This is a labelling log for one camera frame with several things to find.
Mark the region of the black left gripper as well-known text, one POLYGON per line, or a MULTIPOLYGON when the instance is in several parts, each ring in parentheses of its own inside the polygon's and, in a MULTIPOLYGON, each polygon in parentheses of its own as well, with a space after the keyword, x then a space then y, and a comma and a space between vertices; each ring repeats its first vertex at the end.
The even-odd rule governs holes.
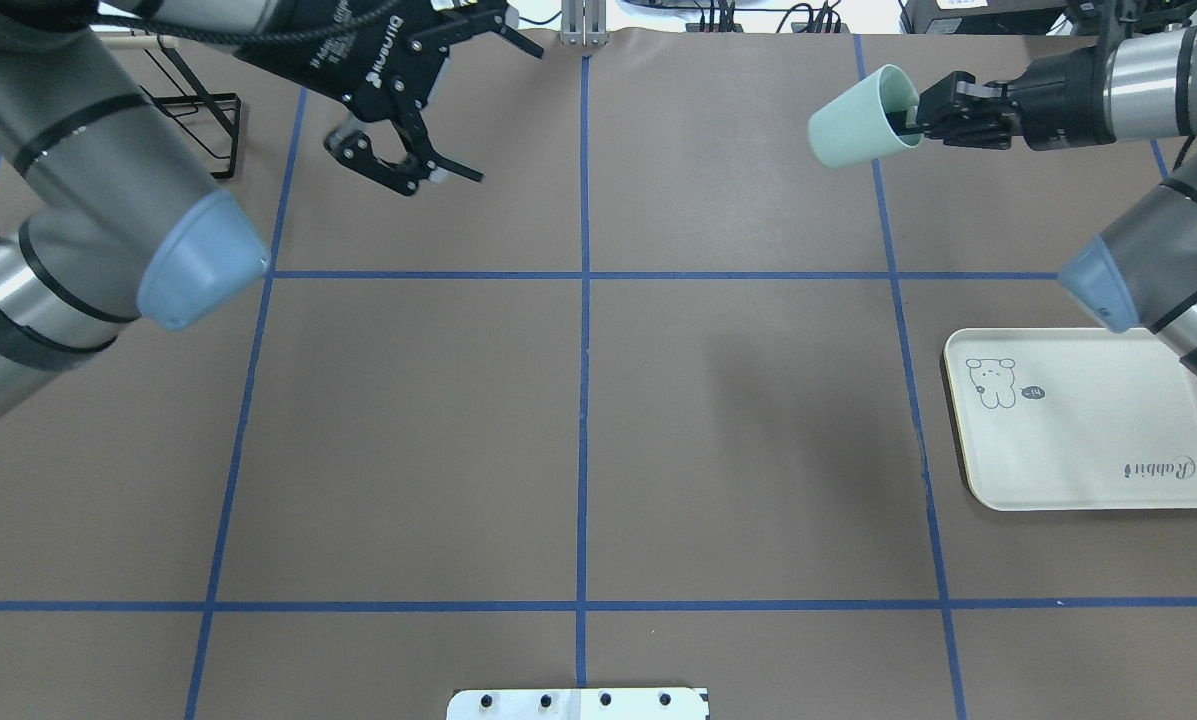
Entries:
POLYGON ((426 132, 414 142, 411 132, 397 127, 402 158, 379 158, 361 122, 400 123, 406 114, 420 111, 444 65, 439 53, 480 35, 497 36, 542 59, 546 50, 519 32, 517 18, 508 1, 439 1, 437 6, 397 1, 377 23, 347 35, 292 45, 241 45, 233 56, 315 94, 342 100, 356 118, 345 118, 329 132, 324 150, 351 172, 411 197, 423 182, 456 176, 479 183, 484 172, 440 155, 426 132))

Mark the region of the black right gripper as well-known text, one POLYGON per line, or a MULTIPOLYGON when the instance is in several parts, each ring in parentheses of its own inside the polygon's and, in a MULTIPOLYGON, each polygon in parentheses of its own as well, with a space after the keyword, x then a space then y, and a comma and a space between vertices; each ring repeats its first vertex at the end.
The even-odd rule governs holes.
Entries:
POLYGON ((1023 136, 1009 85, 982 85, 968 72, 947 74, 919 94, 917 109, 883 118, 898 138, 923 135, 964 150, 1009 150, 1014 138, 1023 136))

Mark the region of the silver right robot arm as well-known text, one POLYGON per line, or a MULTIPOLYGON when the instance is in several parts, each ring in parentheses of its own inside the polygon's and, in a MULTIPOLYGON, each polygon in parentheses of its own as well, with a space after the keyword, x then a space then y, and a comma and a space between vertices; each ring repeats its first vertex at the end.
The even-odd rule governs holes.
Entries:
POLYGON ((883 102, 886 136, 964 150, 1096 147, 1178 138, 1180 155, 1058 271, 1106 331, 1143 329, 1197 378, 1197 26, 1134 36, 1111 24, 1096 44, 1037 57, 1017 77, 953 71, 903 81, 883 102))

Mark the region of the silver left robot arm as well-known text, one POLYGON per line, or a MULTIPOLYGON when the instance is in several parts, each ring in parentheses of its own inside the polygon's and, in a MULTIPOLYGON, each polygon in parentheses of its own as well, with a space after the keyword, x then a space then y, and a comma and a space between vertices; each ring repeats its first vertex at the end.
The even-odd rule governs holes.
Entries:
POLYGON ((0 232, 0 417, 147 318, 168 331, 265 277, 272 255, 231 193, 119 65, 98 26, 217 47, 341 102, 329 154, 394 193, 451 173, 423 109, 452 45, 533 56, 508 1, 0 1, 0 155, 42 200, 0 232))

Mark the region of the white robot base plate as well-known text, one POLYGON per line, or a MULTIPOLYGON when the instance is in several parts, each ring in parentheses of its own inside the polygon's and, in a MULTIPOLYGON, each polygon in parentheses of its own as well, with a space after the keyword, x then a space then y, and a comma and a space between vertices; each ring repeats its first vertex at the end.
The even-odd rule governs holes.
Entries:
POLYGON ((689 687, 469 689, 446 719, 709 719, 706 689, 689 687))

